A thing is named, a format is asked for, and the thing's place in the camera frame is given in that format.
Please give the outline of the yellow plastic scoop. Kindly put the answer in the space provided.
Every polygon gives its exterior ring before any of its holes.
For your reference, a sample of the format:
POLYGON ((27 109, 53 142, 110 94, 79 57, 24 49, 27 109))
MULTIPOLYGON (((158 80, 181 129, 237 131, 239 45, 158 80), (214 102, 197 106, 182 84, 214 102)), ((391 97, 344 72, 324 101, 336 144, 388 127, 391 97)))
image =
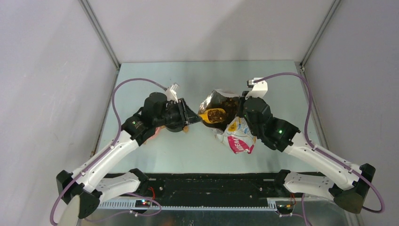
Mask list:
POLYGON ((199 114, 199 117, 207 124, 224 123, 227 121, 227 113, 222 108, 212 108, 199 114))

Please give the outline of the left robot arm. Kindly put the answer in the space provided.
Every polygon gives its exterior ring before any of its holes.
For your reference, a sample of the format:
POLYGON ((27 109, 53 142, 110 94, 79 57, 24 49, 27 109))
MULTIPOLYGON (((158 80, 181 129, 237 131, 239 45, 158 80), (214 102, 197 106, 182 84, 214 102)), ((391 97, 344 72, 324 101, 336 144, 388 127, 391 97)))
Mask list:
POLYGON ((151 93, 135 114, 119 124, 116 138, 107 146, 74 171, 62 170, 58 173, 56 182, 61 199, 69 205, 75 197, 79 197, 79 206, 73 208, 73 216, 84 219, 101 203, 121 194, 147 194, 148 178, 138 169, 115 178, 105 176, 126 155, 154 136, 157 128, 166 127, 172 132, 180 132, 184 127, 201 121, 202 118, 190 109, 183 98, 169 100, 163 93, 151 93))

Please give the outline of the cat food bag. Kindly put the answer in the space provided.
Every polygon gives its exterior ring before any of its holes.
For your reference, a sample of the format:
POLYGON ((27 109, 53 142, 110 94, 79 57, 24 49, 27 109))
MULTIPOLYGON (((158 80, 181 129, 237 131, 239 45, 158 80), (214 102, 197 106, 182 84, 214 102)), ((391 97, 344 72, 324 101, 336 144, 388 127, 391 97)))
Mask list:
POLYGON ((224 109, 227 113, 226 122, 207 124, 202 121, 202 123, 211 128, 216 139, 229 147, 234 154, 251 154, 256 143, 256 137, 250 132, 246 120, 236 116, 238 101, 238 94, 215 89, 200 104, 198 114, 212 108, 224 109))

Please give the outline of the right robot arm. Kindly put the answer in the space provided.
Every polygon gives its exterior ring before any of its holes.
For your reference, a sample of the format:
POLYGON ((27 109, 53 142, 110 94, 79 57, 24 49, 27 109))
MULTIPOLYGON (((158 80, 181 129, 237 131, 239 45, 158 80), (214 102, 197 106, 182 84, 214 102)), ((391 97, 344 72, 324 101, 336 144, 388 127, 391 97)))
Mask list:
POLYGON ((282 169, 275 179, 274 192, 308 193, 333 201, 341 209, 359 214, 375 175, 375 167, 351 163, 322 146, 312 144, 298 127, 274 117, 270 106, 260 97, 244 91, 239 97, 239 116, 243 116, 252 135, 271 150, 291 155, 310 164, 320 176, 282 169))

